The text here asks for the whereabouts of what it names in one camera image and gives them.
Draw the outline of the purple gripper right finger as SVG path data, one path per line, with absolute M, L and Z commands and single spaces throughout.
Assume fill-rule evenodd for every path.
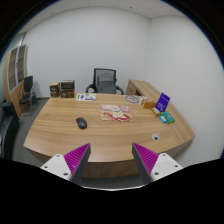
M 132 154 L 144 185 L 182 169 L 167 153 L 157 154 L 137 143 L 132 144 Z

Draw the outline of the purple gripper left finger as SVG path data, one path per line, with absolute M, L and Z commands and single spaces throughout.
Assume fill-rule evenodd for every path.
M 79 184 L 90 154 L 91 146 L 87 143 L 65 155 L 54 155 L 41 168 L 65 180 Z

